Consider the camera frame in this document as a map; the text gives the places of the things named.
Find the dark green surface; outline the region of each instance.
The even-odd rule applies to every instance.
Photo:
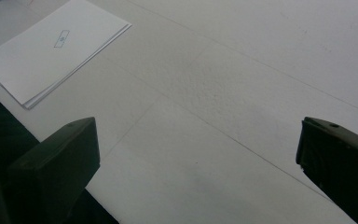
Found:
[[[39,142],[0,104],[0,182],[7,184],[7,167]],[[65,224],[116,224],[86,191],[81,194]]]

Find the table surface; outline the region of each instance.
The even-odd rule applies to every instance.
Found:
[[[0,45],[65,2],[1,1]],[[306,116],[358,133],[358,4],[91,2],[132,27],[32,110],[0,102],[39,141],[96,118],[87,189],[118,221],[353,223],[295,157]]]

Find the stack of paper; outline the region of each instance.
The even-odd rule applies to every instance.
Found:
[[[30,109],[130,26],[71,0],[0,46],[0,85]]]

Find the printed symbol on paper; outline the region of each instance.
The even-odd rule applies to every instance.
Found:
[[[63,44],[65,43],[65,40],[66,40],[67,37],[68,37],[68,35],[69,35],[69,30],[63,30],[63,31],[61,31],[61,34],[60,34],[60,36],[58,37],[57,42],[56,42],[56,44],[54,45],[54,48],[58,48],[58,49],[62,48],[62,47],[63,47]]]

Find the paper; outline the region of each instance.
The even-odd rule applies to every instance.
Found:
[[[130,26],[71,0],[0,46],[0,85],[30,109]]]

